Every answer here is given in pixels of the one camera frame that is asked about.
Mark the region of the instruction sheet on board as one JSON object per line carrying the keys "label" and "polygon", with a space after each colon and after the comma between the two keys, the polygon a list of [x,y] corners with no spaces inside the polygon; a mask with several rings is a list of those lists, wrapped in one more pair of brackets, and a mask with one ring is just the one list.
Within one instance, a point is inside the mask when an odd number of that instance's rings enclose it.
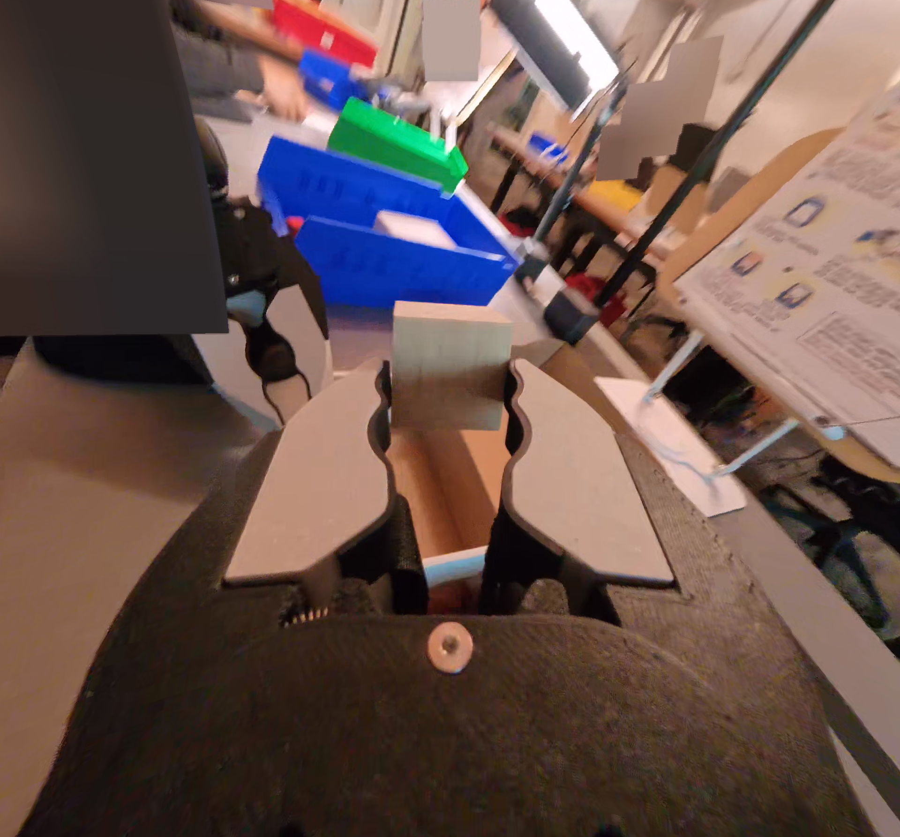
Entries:
{"label": "instruction sheet on board", "polygon": [[710,254],[719,244],[751,217],[760,206],[770,201],[782,186],[794,179],[797,173],[819,156],[838,139],[846,127],[832,128],[811,134],[793,143],[777,154],[761,168],[723,207],[708,216],[702,224],[686,237],[680,246],[669,253],[659,272],[657,291],[660,299],[676,308],[692,329],[702,335],[705,344],[728,361],[742,375],[771,397],[789,419],[796,421],[808,435],[815,438],[827,454],[834,456],[849,469],[885,483],[899,483],[899,469],[873,452],[861,440],[851,436],[828,438],[816,426],[815,415],[801,410],[800,398],[791,396],[792,387],[773,369],[765,368],[758,358],[749,356],[735,336],[726,336],[714,323],[704,323],[698,312],[689,309],[676,282],[684,274]]}

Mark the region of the red plastic bin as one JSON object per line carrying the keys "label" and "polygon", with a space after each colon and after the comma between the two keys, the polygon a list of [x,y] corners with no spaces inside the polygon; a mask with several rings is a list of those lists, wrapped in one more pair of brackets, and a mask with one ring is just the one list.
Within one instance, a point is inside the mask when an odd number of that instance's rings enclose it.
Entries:
{"label": "red plastic bin", "polygon": [[350,66],[375,68],[378,44],[338,15],[309,0],[273,0],[271,23],[283,38],[306,49]]}

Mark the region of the wooden block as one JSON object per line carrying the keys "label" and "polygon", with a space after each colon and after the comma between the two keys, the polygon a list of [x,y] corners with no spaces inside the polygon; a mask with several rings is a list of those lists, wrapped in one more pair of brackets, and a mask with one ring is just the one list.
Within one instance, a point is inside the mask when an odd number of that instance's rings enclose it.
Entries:
{"label": "wooden block", "polygon": [[484,306],[398,301],[392,311],[392,426],[497,431],[514,325]]}

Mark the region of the small blue plastic bin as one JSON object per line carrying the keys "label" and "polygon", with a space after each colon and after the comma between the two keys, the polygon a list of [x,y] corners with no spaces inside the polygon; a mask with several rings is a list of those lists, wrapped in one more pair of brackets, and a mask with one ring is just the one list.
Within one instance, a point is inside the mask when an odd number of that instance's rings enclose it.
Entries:
{"label": "small blue plastic bin", "polygon": [[298,65],[305,92],[319,103],[340,113],[347,102],[369,101],[369,94],[352,66],[322,52],[307,49]]}

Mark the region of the white metal rod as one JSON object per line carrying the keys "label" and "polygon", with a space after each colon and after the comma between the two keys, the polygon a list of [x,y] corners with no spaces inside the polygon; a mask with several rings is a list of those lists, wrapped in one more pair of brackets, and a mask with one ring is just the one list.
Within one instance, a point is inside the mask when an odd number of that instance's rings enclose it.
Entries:
{"label": "white metal rod", "polygon": [[[704,437],[724,463],[732,463],[775,430],[775,422],[753,424],[746,420],[710,424],[704,429]],[[736,473],[744,479],[753,475],[764,481],[805,476],[815,470],[825,455],[826,449],[804,429],[797,427],[743,462]]]}
{"label": "white metal rod", "polygon": [[671,377],[686,364],[705,341],[705,335],[699,329],[693,329],[685,338],[680,348],[669,359],[664,368],[649,384],[643,397],[644,404],[650,404],[659,396]]}

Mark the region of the another person's forearm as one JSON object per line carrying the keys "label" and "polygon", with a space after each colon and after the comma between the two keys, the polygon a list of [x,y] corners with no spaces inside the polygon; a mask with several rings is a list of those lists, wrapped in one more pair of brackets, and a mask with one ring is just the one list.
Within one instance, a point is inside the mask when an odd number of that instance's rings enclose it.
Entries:
{"label": "another person's forearm", "polygon": [[195,99],[262,94],[258,57],[212,23],[196,0],[167,0],[170,27],[188,92]]}

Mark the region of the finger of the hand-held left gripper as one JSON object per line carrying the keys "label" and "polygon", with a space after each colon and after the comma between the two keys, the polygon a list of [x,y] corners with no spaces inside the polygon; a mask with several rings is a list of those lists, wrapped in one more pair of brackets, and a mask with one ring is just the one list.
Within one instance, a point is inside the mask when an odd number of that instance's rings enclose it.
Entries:
{"label": "finger of the hand-held left gripper", "polygon": [[264,382],[248,362],[245,334],[209,333],[191,337],[210,373],[215,392],[256,428],[280,429],[282,422],[276,408],[266,399]]}
{"label": "finger of the hand-held left gripper", "polygon": [[332,385],[327,331],[298,284],[245,293],[245,357],[278,424]]}

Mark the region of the dark desk clamp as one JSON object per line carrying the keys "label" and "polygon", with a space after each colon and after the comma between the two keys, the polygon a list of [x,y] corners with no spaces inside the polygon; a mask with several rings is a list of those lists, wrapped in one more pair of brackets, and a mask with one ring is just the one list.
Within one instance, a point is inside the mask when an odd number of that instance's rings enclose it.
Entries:
{"label": "dark desk clamp", "polygon": [[567,285],[546,304],[543,318],[554,337],[575,347],[599,323],[600,310],[580,291]]}
{"label": "dark desk clamp", "polygon": [[523,239],[518,247],[518,263],[514,272],[514,279],[523,291],[533,291],[538,278],[548,270],[552,283],[559,281],[558,274],[551,264],[551,253],[541,240],[534,236]]}

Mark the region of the white light panel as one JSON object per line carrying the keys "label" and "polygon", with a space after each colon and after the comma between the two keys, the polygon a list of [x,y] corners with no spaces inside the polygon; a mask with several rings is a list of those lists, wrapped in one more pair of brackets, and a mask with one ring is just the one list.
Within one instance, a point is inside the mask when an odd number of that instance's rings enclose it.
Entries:
{"label": "white light panel", "polygon": [[622,69],[572,0],[490,0],[529,76],[574,120],[612,89]]}

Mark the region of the wooden-edged background table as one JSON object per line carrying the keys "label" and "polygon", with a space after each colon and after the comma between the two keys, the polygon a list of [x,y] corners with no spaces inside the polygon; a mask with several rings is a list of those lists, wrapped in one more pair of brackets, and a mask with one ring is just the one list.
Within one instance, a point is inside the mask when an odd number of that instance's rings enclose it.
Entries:
{"label": "wooden-edged background table", "polygon": [[[527,138],[508,128],[495,125],[490,134],[490,147],[509,163],[491,201],[491,211],[498,216],[510,218],[510,213],[503,212],[502,209],[515,180],[523,177],[538,197],[534,215],[541,218],[567,173],[568,163],[558,166],[542,164],[529,151]],[[645,193],[634,210],[622,213],[612,205],[588,195],[587,188],[592,182],[576,184],[557,223],[561,230],[560,236],[546,239],[555,269],[583,271],[604,246],[613,247],[623,257],[640,238],[647,225],[647,220],[639,215]]]}

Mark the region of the black stand pole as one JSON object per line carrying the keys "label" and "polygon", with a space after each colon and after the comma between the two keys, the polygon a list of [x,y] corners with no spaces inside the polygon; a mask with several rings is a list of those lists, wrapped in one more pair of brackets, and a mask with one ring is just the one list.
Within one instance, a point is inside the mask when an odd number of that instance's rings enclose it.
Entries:
{"label": "black stand pole", "polygon": [[584,167],[588,157],[591,155],[591,150],[599,141],[600,135],[605,126],[621,106],[627,92],[627,81],[624,76],[619,78],[608,92],[609,98],[605,99],[602,103],[600,111],[594,123],[591,125],[591,130],[588,132],[588,137],[583,144],[579,155],[570,165],[567,174],[564,176],[562,183],[557,188],[557,191],[550,201],[543,218],[537,226],[534,234],[534,242],[536,244],[543,245],[546,243],[546,239],[549,236],[553,226],[555,225],[556,221],[558,220],[558,218],[562,214],[562,211],[570,200],[570,195],[573,187],[576,181],[579,179],[581,169]]}
{"label": "black stand pole", "polygon": [[836,0],[816,0],[810,7],[804,19],[791,33],[779,52],[773,57],[771,63],[760,74],[744,99],[735,107],[729,118],[714,134],[714,137],[698,157],[696,164],[679,183],[669,200],[662,206],[660,212],[653,218],[648,227],[637,239],[636,244],[630,249],[621,264],[613,272],[607,284],[594,300],[599,311],[603,311],[617,291],[625,284],[638,264],[643,261],[648,248],[658,235],[669,224],[675,213],[679,211],[684,201],[690,196],[693,188],[701,182],[717,161],[722,149],[740,130],[759,101],[770,89],[773,82],[779,77],[782,70],[797,54],[800,47],[813,33],[819,21],[825,16]]}

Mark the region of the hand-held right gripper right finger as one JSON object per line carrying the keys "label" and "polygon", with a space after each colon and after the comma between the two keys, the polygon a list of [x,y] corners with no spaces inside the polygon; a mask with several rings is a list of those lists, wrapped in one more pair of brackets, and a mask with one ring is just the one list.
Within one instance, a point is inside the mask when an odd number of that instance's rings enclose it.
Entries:
{"label": "hand-held right gripper right finger", "polygon": [[613,584],[675,575],[613,428],[526,359],[510,361],[501,505],[553,555]]}

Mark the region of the yellow object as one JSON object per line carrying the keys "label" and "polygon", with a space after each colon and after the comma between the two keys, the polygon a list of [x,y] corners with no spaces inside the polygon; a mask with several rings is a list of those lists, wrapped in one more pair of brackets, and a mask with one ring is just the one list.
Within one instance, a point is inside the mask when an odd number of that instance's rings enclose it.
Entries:
{"label": "yellow object", "polygon": [[588,186],[587,191],[589,196],[612,205],[622,213],[634,210],[644,196],[643,191],[622,180],[595,180]]}

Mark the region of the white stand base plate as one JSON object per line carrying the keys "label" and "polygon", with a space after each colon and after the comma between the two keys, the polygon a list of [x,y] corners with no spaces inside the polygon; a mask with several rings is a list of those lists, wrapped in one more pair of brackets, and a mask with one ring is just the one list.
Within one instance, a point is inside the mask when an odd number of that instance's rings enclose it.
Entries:
{"label": "white stand base plate", "polygon": [[732,474],[717,474],[718,456],[666,398],[648,400],[647,385],[633,379],[595,377],[594,382],[702,515],[711,518],[745,508],[742,484]]}

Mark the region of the green plastic bin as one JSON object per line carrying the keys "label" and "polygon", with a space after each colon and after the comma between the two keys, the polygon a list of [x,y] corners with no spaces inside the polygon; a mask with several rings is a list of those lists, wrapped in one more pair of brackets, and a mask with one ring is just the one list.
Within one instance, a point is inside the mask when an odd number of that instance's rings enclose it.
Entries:
{"label": "green plastic bin", "polygon": [[328,150],[439,185],[452,194],[469,172],[458,147],[363,100],[348,99],[328,139]]}

